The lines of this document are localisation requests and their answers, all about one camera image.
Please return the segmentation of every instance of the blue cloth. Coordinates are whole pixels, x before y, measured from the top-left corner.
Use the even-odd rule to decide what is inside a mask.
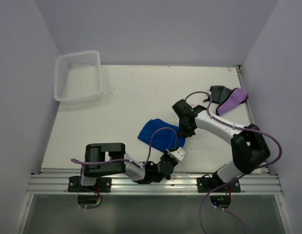
[[[149,145],[152,134],[159,128],[163,128],[163,127],[172,128],[177,132],[178,135],[177,147],[183,147],[185,145],[186,139],[184,137],[179,136],[178,127],[166,123],[158,118],[151,119],[146,123],[146,125],[142,128],[141,132],[139,133],[138,139]],[[167,129],[158,132],[153,137],[153,141],[152,141],[152,147],[163,153],[165,152],[166,149],[172,149],[174,147],[174,144],[175,144],[175,134],[173,131]]]

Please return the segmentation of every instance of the cable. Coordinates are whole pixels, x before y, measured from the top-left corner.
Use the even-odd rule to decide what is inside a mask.
[[[101,203],[102,203],[102,200],[103,200],[102,195],[101,195],[99,192],[95,191],[95,190],[87,189],[87,188],[85,188],[85,187],[82,186],[82,184],[81,184],[82,174],[83,174],[83,167],[81,168],[81,171],[80,171],[79,180],[78,180],[78,186],[79,186],[81,189],[83,189],[83,190],[85,190],[85,191],[87,191],[87,192],[97,194],[97,195],[98,195],[98,198],[100,198],[100,201],[98,201],[97,204],[94,205],[94,206],[89,206],[89,207],[88,207],[88,206],[84,206],[84,207],[82,207],[80,204],[79,204],[79,206],[82,207],[82,208],[84,208],[84,209],[87,209],[87,210],[88,210],[88,209],[97,208],[97,207],[100,206]]]
[[[229,193],[229,189],[227,189],[227,192],[226,192],[226,195],[225,196],[227,196],[227,194]],[[231,196],[230,196],[231,197]]]
[[[159,128],[158,130],[156,130],[156,131],[152,134],[152,136],[151,136],[151,138],[150,138],[150,142],[149,142],[149,152],[148,152],[147,160],[146,160],[146,162],[142,165],[142,167],[145,167],[145,166],[147,165],[149,159],[150,159],[151,148],[152,148],[152,141],[153,141],[154,136],[155,136],[158,132],[160,132],[160,131],[162,131],[162,130],[171,130],[171,131],[174,132],[174,134],[175,134],[175,145],[174,145],[174,149],[177,148],[177,144],[178,144],[178,135],[177,135],[176,131],[173,130],[172,128],[170,128],[170,127]]]
[[[83,162],[83,161],[79,161],[77,159],[72,158],[71,162],[80,164],[83,166],[85,166],[85,165],[105,165],[105,164],[110,164],[110,163],[115,163],[115,162],[131,162],[136,167],[141,168],[141,166],[139,164],[135,163],[134,161],[130,161],[129,159],[124,159],[124,158],[113,159],[113,160],[104,161],[104,162]]]
[[[258,168],[267,167],[267,166],[269,166],[269,165],[272,165],[272,164],[276,163],[276,162],[281,158],[282,152],[283,152],[282,146],[281,146],[281,144],[278,142],[278,140],[275,139],[275,137],[273,137],[272,135],[270,135],[270,134],[268,134],[268,133],[265,133],[265,132],[262,132],[262,131],[259,131],[259,130],[255,130],[255,129],[248,129],[248,128],[234,127],[234,126],[232,126],[231,124],[228,124],[228,123],[226,123],[226,122],[224,122],[224,121],[222,121],[222,120],[216,118],[214,115],[212,115],[212,114],[210,113],[210,111],[209,111],[209,107],[210,107],[210,105],[211,105],[211,103],[212,103],[212,98],[211,98],[211,95],[210,95],[208,92],[204,92],[204,91],[196,91],[196,92],[193,92],[193,93],[189,94],[189,95],[185,98],[185,100],[187,100],[190,96],[192,96],[192,95],[194,95],[194,94],[199,94],[199,93],[206,94],[206,95],[209,97],[209,103],[208,103],[206,112],[207,112],[207,114],[208,114],[212,119],[214,119],[215,121],[217,121],[217,122],[219,122],[219,123],[221,123],[221,124],[223,124],[223,125],[225,125],[225,126],[227,126],[227,127],[230,127],[230,128],[235,128],[235,129],[242,130],[242,131],[254,132],[254,133],[258,133],[258,134],[265,135],[265,136],[269,137],[270,139],[272,139],[272,140],[277,144],[277,146],[278,146],[278,148],[279,148],[279,154],[278,154],[278,156],[277,156],[273,161],[271,161],[271,162],[269,162],[269,163],[266,163],[266,164],[264,164],[264,165],[261,165],[261,166],[259,166]],[[229,182],[227,182],[227,183],[225,183],[225,184],[223,184],[223,185],[221,185],[221,186],[218,186],[218,187],[212,189],[211,191],[209,191],[209,192],[204,196],[204,198],[203,198],[203,200],[202,200],[202,202],[201,202],[201,204],[200,204],[200,208],[199,208],[199,219],[200,219],[201,228],[202,228],[202,230],[204,231],[205,234],[207,234],[207,231],[206,231],[206,229],[205,229],[205,227],[204,227],[204,225],[203,225],[203,222],[202,222],[202,214],[201,214],[201,213],[202,213],[203,204],[204,204],[204,202],[206,201],[207,197],[208,197],[212,192],[214,192],[214,191],[216,191],[216,190],[219,190],[220,188],[225,187],[225,186],[227,186],[227,185],[229,185],[229,184],[235,182],[236,180],[239,180],[239,179],[242,178],[243,176],[245,176],[245,174],[242,174],[242,175],[240,175],[239,177],[236,177],[236,178],[232,179],[231,181],[229,181]],[[235,216],[235,217],[239,220],[239,222],[240,222],[240,223],[242,224],[242,226],[243,226],[243,230],[244,230],[244,234],[245,234],[245,233],[246,233],[246,226],[245,226],[245,224],[243,223],[243,221],[242,221],[236,214],[234,214],[233,212],[231,212],[231,211],[229,211],[229,210],[225,210],[225,211],[228,212],[228,213],[230,213],[231,215]]]

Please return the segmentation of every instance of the glass panel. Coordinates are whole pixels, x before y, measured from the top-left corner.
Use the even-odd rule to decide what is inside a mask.
[[[196,234],[202,233],[196,196],[106,195],[96,209],[78,207],[76,195],[36,195],[25,234]],[[248,234],[284,234],[274,196],[232,196],[228,208],[239,216]],[[231,214],[210,200],[202,210],[211,234],[243,233]]]

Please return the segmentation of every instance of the black bracket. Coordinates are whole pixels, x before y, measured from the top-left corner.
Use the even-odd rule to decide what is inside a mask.
[[[69,178],[68,192],[70,193],[84,193],[87,192],[79,185],[79,176],[72,176]],[[86,189],[94,190],[99,193],[109,193],[111,191],[112,179],[109,177],[99,177],[94,186],[84,186]]]
[[[210,190],[218,187],[219,185],[215,184],[215,180],[212,177],[208,177],[207,175],[204,175],[196,179],[196,186],[198,187],[199,193],[208,193]],[[234,183],[229,184],[228,186],[216,190],[214,193],[226,193],[227,191],[230,190],[230,188],[231,188],[231,193],[241,192],[240,183],[237,180]]]
[[[179,117],[179,135],[181,137],[191,137],[195,135],[194,130],[197,128],[195,117],[206,110],[204,106],[190,106],[185,100],[181,99],[172,106],[173,110]]]

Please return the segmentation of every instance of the white plastic basket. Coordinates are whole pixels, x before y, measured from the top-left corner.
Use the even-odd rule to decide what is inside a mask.
[[[66,104],[99,99],[102,92],[97,51],[62,55],[56,59],[54,98]]]

